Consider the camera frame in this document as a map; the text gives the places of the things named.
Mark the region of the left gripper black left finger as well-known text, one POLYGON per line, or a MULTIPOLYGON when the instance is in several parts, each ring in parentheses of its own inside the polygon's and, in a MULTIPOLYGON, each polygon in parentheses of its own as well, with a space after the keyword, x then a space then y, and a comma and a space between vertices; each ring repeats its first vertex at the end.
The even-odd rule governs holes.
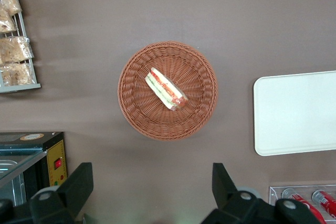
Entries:
POLYGON ((33 223, 75 223, 92 191, 92 164, 81 163, 61 186, 45 188, 29 201, 33 223))

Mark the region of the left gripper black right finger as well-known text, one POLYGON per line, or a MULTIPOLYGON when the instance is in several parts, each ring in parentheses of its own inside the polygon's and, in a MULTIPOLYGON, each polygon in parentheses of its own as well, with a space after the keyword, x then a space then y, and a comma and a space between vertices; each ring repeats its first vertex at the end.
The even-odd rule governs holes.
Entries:
POLYGON ((217 208, 202 223, 275 223, 275 209, 253 193, 238 190, 222 163, 214 163, 212 192, 217 208))

